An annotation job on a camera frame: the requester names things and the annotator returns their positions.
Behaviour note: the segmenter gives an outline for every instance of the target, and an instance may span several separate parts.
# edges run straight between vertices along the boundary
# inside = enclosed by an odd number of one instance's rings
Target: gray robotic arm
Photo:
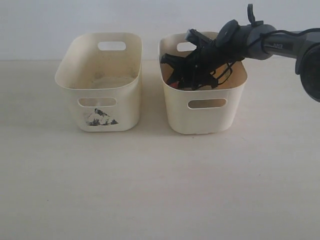
[[[304,31],[276,30],[272,25],[256,21],[253,5],[247,8],[250,24],[239,25],[231,20],[223,26],[216,39],[209,39],[194,29],[188,30],[185,39],[196,45],[186,57],[164,54],[162,64],[169,64],[173,74],[169,85],[180,89],[196,90],[202,86],[216,88],[219,79],[212,72],[228,64],[232,70],[235,62],[246,58],[266,60],[273,55],[296,59],[295,73],[307,94],[320,102],[320,28]]]

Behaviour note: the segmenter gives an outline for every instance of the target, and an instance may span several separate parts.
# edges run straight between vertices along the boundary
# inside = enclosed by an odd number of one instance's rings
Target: tabletop
[[[226,131],[174,132],[158,62],[124,132],[72,120],[60,61],[0,62],[0,240],[318,240],[320,104],[293,59],[243,61]]]

